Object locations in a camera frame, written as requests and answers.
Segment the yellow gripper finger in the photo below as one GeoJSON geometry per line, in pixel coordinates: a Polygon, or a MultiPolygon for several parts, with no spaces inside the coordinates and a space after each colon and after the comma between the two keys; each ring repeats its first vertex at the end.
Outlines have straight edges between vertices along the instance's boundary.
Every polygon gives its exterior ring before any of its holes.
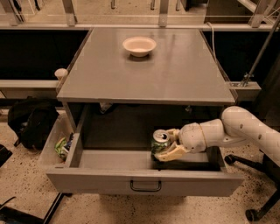
{"type": "Polygon", "coordinates": [[[168,129],[167,133],[168,133],[170,141],[172,143],[177,143],[179,141],[179,130],[178,129],[168,129]]]}
{"type": "Polygon", "coordinates": [[[179,159],[189,152],[184,145],[173,142],[168,146],[157,147],[153,151],[153,157],[160,162],[169,162],[179,159]]]}

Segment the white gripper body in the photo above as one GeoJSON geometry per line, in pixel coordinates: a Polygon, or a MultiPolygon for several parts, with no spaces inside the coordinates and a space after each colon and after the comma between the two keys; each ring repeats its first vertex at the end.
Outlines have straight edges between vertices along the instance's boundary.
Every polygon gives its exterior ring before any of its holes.
{"type": "Polygon", "coordinates": [[[200,125],[196,122],[185,125],[178,133],[180,143],[191,153],[206,149],[206,141],[200,125]]]}

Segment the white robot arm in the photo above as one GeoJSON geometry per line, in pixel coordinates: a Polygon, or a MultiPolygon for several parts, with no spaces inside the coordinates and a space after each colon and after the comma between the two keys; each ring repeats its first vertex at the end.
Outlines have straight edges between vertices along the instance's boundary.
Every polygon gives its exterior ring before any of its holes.
{"type": "Polygon", "coordinates": [[[181,129],[157,130],[155,140],[167,143],[153,152],[155,159],[168,162],[186,153],[199,153],[213,146],[231,148],[253,143],[276,165],[280,165],[280,133],[245,108],[226,108],[220,119],[190,123],[181,129]]]}

